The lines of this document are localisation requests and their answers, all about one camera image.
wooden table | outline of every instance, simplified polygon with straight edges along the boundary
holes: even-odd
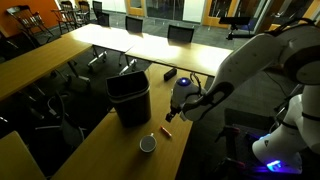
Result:
[[[50,73],[91,47],[60,38],[0,64],[0,101]]]
[[[150,83],[151,119],[137,127],[124,128],[116,112],[109,113],[78,149],[62,165],[52,180],[59,179],[175,179],[192,126],[177,115],[171,123],[165,120],[170,111],[170,91],[178,77],[189,72],[178,70],[177,76],[164,82],[170,67],[152,64],[145,71]],[[200,75],[204,84],[206,77]],[[172,134],[168,138],[160,130]],[[150,154],[139,149],[139,141],[154,133],[157,147]]]
[[[124,29],[88,24],[62,35],[62,38],[76,39],[114,51],[127,52],[144,36],[146,36],[144,33],[130,33]]]
[[[152,61],[166,66],[215,76],[222,61],[232,52],[196,43],[178,43],[158,36],[147,36],[126,56]]]
[[[1,179],[46,179],[16,131],[0,139]]]

purple light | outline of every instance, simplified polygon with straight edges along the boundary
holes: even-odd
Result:
[[[264,135],[264,136],[261,136],[261,137],[259,138],[259,140],[260,140],[260,139],[263,139],[263,138],[265,138],[265,137],[268,137],[268,136],[270,136],[270,134],[266,134],[266,135]]]
[[[279,171],[279,168],[281,168],[281,161],[272,161],[271,163],[267,164],[267,167],[270,169],[270,171]]]

pen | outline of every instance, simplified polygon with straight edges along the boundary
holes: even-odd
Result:
[[[164,132],[168,137],[171,137],[172,134],[163,126],[160,126],[160,129],[162,130],[162,132]]]

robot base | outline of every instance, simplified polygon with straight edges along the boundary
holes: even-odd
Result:
[[[289,174],[301,174],[302,173],[302,160],[299,153],[295,153],[292,156],[286,157],[272,157],[268,158],[268,148],[266,146],[268,142],[267,137],[256,141],[252,145],[252,151],[256,158],[262,162],[268,169],[276,173],[289,173]]]
[[[272,171],[270,167],[268,167],[267,163],[262,163],[262,161],[255,155],[252,145],[261,136],[266,135],[268,133],[267,131],[239,124],[233,124],[232,126],[239,128],[240,134],[234,138],[227,136],[227,148],[229,149],[228,155],[240,162],[245,163],[246,170],[239,174],[240,176],[253,176],[256,179],[261,180],[289,180],[300,176],[299,173],[292,173],[291,170],[287,170],[287,172],[285,172],[285,170]],[[277,166],[278,164],[276,162],[277,161],[274,163],[271,162],[269,166]],[[293,169],[293,172],[301,173],[301,169],[299,169],[299,171]],[[230,179],[239,179],[239,175],[235,175],[234,177],[230,176]]]

trash bin liner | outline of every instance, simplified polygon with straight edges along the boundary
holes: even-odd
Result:
[[[149,82],[144,71],[106,79],[107,96],[124,127],[147,122],[151,117]]]

